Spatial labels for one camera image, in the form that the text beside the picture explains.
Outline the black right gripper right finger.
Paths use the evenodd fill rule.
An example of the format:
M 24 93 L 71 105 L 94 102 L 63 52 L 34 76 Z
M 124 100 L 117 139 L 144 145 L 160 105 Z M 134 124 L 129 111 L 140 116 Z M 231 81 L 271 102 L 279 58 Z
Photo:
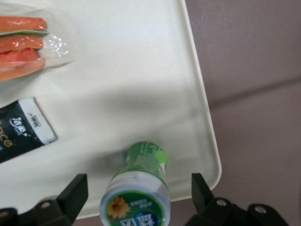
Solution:
M 200 173 L 191 176 L 192 200 L 197 214 L 187 226 L 287 226 L 271 206 L 251 204 L 244 210 L 222 197 L 215 197 Z

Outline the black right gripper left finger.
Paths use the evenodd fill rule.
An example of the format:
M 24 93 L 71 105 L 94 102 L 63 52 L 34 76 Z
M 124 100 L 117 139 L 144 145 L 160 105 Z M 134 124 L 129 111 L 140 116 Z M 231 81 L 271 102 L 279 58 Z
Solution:
M 88 199 L 87 174 L 78 174 L 53 200 L 37 203 L 18 214 L 15 208 L 0 210 L 2 226 L 71 226 Z

